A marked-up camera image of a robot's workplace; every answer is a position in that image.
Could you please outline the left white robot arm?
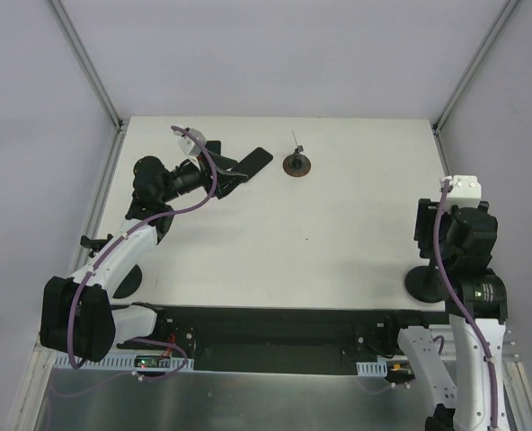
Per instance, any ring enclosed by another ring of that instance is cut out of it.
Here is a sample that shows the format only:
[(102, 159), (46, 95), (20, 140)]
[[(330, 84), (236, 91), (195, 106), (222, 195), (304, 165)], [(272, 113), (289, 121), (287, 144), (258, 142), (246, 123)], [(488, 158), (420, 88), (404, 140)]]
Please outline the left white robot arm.
[(44, 288), (40, 342), (66, 353), (78, 369), (85, 362), (99, 362), (119, 343), (139, 339), (158, 349), (168, 339), (153, 305), (134, 303), (114, 310), (111, 299), (126, 284), (140, 286), (138, 261), (168, 234), (175, 212), (170, 201), (195, 189), (208, 198), (224, 198), (263, 167), (261, 153), (241, 161), (222, 156), (213, 141), (201, 154), (173, 170), (155, 156), (139, 159), (134, 167), (132, 200), (120, 230), (104, 240), (82, 238), (90, 249), (89, 262), (66, 278), (53, 277)]

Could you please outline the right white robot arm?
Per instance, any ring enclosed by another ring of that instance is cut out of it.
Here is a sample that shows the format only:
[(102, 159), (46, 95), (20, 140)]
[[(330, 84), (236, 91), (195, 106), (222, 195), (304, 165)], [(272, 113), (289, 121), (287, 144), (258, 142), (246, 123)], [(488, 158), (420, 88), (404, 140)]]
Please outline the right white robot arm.
[(414, 239), (429, 263), (411, 269), (404, 287), (418, 301), (445, 304), (457, 376), (449, 376), (423, 325), (396, 323), (383, 331), (383, 343), (409, 360), (424, 395), (427, 430), (510, 427), (502, 374), (507, 292), (490, 267), (497, 232), (485, 201), (450, 209), (427, 198), (418, 203)]

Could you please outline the black phone stand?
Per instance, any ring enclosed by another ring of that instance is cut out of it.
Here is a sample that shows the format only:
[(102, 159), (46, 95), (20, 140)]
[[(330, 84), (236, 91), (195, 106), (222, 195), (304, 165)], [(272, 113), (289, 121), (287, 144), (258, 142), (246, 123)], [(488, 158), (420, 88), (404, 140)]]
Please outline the black phone stand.
[(135, 234), (108, 235), (102, 240), (91, 240), (83, 235), (80, 245), (90, 251), (90, 260), (77, 270), (77, 282), (89, 276), (86, 284), (98, 285), (109, 299), (128, 297), (136, 291), (135, 287), (125, 287), (122, 294), (118, 294), (124, 280), (134, 271), (138, 258), (145, 250)]
[(423, 303), (439, 303), (449, 298), (434, 259), (427, 265), (409, 270), (404, 278), (404, 288), (411, 297)]

